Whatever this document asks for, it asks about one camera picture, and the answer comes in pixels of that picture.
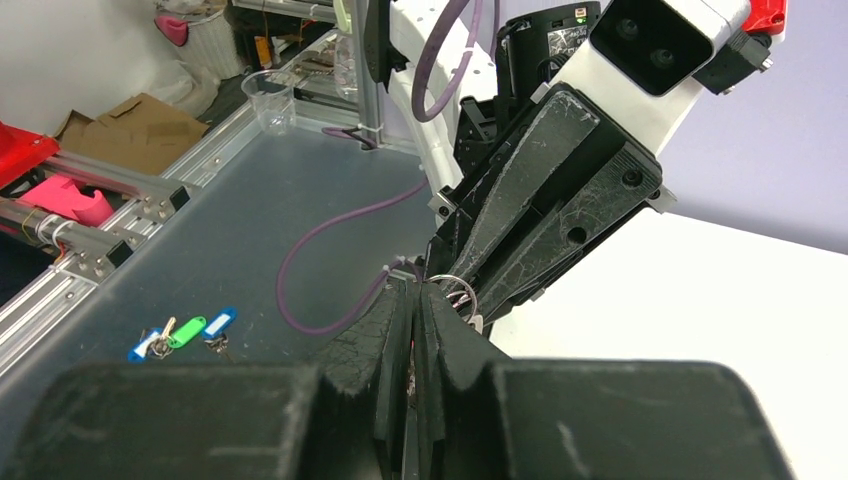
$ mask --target gray tabletop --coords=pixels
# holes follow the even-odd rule
[[[327,343],[333,335],[298,333],[277,310],[275,281],[284,256],[321,222],[407,191],[421,179],[418,159],[396,151],[366,153],[356,142],[307,131],[254,139],[4,376],[0,471],[27,415],[59,373],[126,362],[142,329],[161,327],[172,315],[185,321],[235,307],[239,317],[227,333],[237,362],[297,360]],[[304,247],[286,282],[298,319],[313,327],[334,323],[395,255],[423,252],[435,231],[428,199],[423,191]],[[162,364],[224,361],[195,340]]]

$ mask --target camera lens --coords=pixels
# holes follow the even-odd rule
[[[669,69],[674,66],[674,54],[664,48],[658,48],[651,53],[651,62],[659,69]]]
[[[630,42],[639,36],[639,25],[629,18],[622,18],[615,25],[615,31],[618,32],[618,36]]]

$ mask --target black camera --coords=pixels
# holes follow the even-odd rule
[[[612,2],[589,40],[654,96],[668,93],[709,61],[714,51],[712,39],[663,0]]]

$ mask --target plastic cup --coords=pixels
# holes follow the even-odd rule
[[[263,70],[245,78],[241,89],[250,99],[262,131],[281,136],[288,133],[297,118],[292,76],[282,70]]]

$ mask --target brown cardboard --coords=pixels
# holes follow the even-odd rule
[[[188,114],[141,94],[97,120],[71,111],[55,137],[67,151],[159,175],[207,128]]]

